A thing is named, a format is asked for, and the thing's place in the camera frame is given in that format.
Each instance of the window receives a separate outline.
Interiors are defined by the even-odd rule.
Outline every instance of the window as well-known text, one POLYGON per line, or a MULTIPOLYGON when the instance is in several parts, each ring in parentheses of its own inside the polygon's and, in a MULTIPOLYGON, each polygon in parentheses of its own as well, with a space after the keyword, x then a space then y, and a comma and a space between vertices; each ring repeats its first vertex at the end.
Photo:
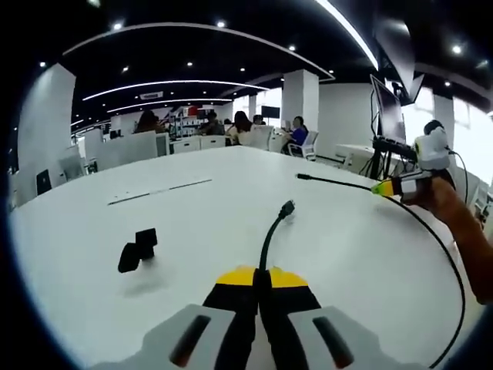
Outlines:
MULTIPOLYGON (((487 184, 493 178, 493 122, 480 109, 454 98, 454 151, 462 156, 468 172, 487 184)), ((457 165, 463 168, 462 162, 457 165)))
POLYGON ((249 110, 248 96, 241 96, 240 98, 236 98, 233 101, 233 117, 236 114, 236 112, 238 112, 239 110, 244 111, 246 116, 250 115, 248 113, 248 110, 249 110))
MULTIPOLYGON (((255 114, 262 114, 262 106, 275 106, 281 109, 283 104, 283 90, 271 89, 257 94, 255 114)), ((267 125, 280 127, 280 118, 264 118, 267 125)))
POLYGON ((414 144, 418 136, 423 136, 423 128, 434 118, 434 100, 431 89, 421 88, 416 102, 402 107, 406 125, 406 141, 414 144))

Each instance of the black block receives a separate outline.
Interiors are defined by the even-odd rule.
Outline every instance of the black block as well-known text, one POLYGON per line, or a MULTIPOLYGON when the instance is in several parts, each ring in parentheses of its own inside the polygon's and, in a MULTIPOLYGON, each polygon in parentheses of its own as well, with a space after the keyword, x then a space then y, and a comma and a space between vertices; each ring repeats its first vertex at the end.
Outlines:
POLYGON ((142 230, 136 233, 136 244, 140 259, 149 260, 154 257, 154 246, 157 245, 156 229, 142 230))
POLYGON ((118 263, 118 271, 122 274, 134 271, 139 266, 140 252, 137 244, 127 243, 123 248, 120 262, 118 263))

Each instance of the led light strip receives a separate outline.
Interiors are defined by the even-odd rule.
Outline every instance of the led light strip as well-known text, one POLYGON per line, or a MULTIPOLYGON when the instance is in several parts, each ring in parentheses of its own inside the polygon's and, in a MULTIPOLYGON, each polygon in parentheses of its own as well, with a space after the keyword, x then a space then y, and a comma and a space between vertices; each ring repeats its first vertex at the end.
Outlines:
POLYGON ((378 70, 377 58, 373 55, 368 45, 364 42, 363 38, 357 33, 356 29, 349 23, 347 19, 331 4, 328 0, 315 0, 320 6, 327 10, 339 23, 344 27, 344 29, 351 35, 351 37, 360 46, 361 50, 369 58, 373 67, 378 70))
POLYGON ((152 85, 166 85, 169 83, 216 83, 219 85, 232 85, 232 86, 242 86, 242 87, 251 87, 253 89, 259 89, 259 90, 269 90, 266 87, 260 87, 260 86, 255 86, 255 85, 248 85, 246 83, 237 83, 237 82, 225 82, 225 81, 209 81, 207 79, 177 79, 177 80, 171 80, 171 81, 157 81, 157 82, 145 82, 145 83, 137 83, 135 85, 128 85, 128 86, 122 86, 122 87, 117 87, 116 89, 111 89, 111 90, 106 90, 103 92, 98 92, 97 94, 87 96, 86 98, 82 99, 82 101, 86 101, 92 98, 96 98, 97 96, 105 95, 105 94, 110 94, 114 93, 115 91, 120 91, 120 90, 125 90, 125 89, 133 89, 134 87, 142 87, 142 86, 152 86, 152 85))
POLYGON ((128 109, 128 108, 136 108, 137 106, 148 106, 150 104, 161 104, 161 103, 179 103, 179 102, 232 102, 232 99, 174 99, 174 100, 161 100, 159 102, 150 102, 150 103, 142 103, 135 104, 133 106, 122 106, 121 108, 111 109, 107 113, 116 112, 117 110, 128 109))
POLYGON ((74 125, 76 125, 77 123, 81 123, 81 122, 84 122, 84 119, 81 119, 80 121, 74 122, 74 123, 72 123, 70 126, 74 126, 74 125))

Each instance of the black wire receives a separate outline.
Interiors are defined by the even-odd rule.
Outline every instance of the black wire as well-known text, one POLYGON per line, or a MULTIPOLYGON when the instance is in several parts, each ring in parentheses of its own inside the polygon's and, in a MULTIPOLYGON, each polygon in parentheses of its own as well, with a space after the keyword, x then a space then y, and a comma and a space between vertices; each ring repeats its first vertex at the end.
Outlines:
POLYGON ((465 168, 465 163, 464 160, 462 159, 461 155, 453 150, 450 151, 451 154, 454 154, 455 156, 459 157, 459 160, 462 162, 462 166, 464 167, 464 175, 465 175, 465 197, 464 197, 464 203, 468 203, 468 193, 469 193, 469 180, 468 180, 468 171, 465 168))
MULTIPOLYGON (((302 179, 302 180, 317 180, 317 181, 323 181, 325 183, 335 183, 337 185, 343 185, 346 187, 355 187, 357 189, 362 189, 366 191, 371 191, 369 187, 364 187, 362 185, 357 185, 355 183, 345 183, 342 181, 336 181, 336 180, 329 180, 329 179, 324 179, 321 177, 312 177, 310 175, 306 175, 304 173, 298 173, 297 178, 302 179)), ((447 353, 450 351, 452 345, 454 345, 455 341, 457 340, 457 337, 462 329, 462 323, 464 321, 464 314, 465 314, 465 290, 464 290, 464 283, 462 282, 461 275, 457 269, 457 266, 455 266, 454 260, 452 259, 452 256, 450 255, 450 252, 448 251, 447 247, 445 247, 445 244, 443 241, 441 241, 440 237, 434 232, 434 230, 426 223, 423 221, 421 217, 419 217, 412 209, 409 207, 403 205, 402 203, 398 202, 397 200, 390 198, 390 197, 385 197, 388 199, 390 202, 397 204, 400 208, 403 210, 406 210, 412 217, 414 217, 423 227, 431 234, 432 237, 438 242, 440 245, 441 249, 443 252, 445 252, 445 256, 447 256, 448 263, 451 265, 452 270, 454 271, 455 278, 457 279, 457 283, 459 286, 459 290, 461 291, 461 299, 462 299, 462 304, 461 304, 461 317, 459 318, 459 322, 457 325, 457 328, 455 329, 454 334, 452 335, 452 339, 448 343, 447 347, 445 347, 445 350, 438 356, 438 358, 430 365, 430 368, 435 368, 447 355, 447 353)))
POLYGON ((370 114, 371 114, 371 132, 373 133, 373 137, 377 136, 377 133, 375 133, 375 128, 373 127, 373 122, 375 121, 375 118, 378 117, 378 113, 373 117, 373 95, 375 94, 375 90, 371 90, 371 95, 370 95, 370 114))
POLYGON ((283 220, 283 218, 281 216, 277 216, 277 219, 274 221, 274 223, 270 227, 269 231, 267 232, 267 236, 265 237, 265 240, 263 241, 262 251, 260 252, 260 263, 259 263, 259 270, 261 270, 261 271, 266 270, 267 253, 269 252, 270 239, 272 239, 274 231, 276 230, 277 226, 280 224, 280 222, 282 220, 283 220))

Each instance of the person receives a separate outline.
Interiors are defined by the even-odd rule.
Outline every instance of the person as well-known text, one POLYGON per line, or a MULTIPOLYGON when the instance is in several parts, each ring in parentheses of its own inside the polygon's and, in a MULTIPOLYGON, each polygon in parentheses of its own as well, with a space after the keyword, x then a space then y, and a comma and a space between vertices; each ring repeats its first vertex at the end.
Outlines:
POLYGON ((440 177, 432 179, 429 190, 420 190, 416 197, 403 203, 429 210, 450 229, 476 300, 480 304, 488 304, 468 340, 444 368, 474 367, 473 364, 480 364, 481 359, 490 353, 487 346, 491 344, 493 332, 489 326, 493 322, 493 247, 452 185, 440 177))
POLYGON ((234 115, 234 124, 227 130, 226 135, 231 138, 233 145, 247 145, 250 141, 252 123, 244 111, 239 110, 234 115))
POLYGON ((292 133, 288 133, 286 135, 287 142, 284 144, 282 152, 284 154, 288 154, 289 150, 287 146, 289 144, 303 145, 305 139, 308 135, 308 128, 304 124, 304 119, 302 116, 296 116, 293 119, 293 128, 294 131, 292 133))
POLYGON ((217 120, 216 112, 207 114, 207 122, 199 128, 199 135, 224 135, 224 127, 217 120))
POLYGON ((256 114, 255 116, 253 116, 253 124, 254 125, 265 125, 265 122, 263 121, 263 117, 261 114, 256 114))
POLYGON ((145 110, 142 113, 133 133, 145 133, 147 131, 164 133, 164 128, 159 124, 159 119, 152 110, 145 110))

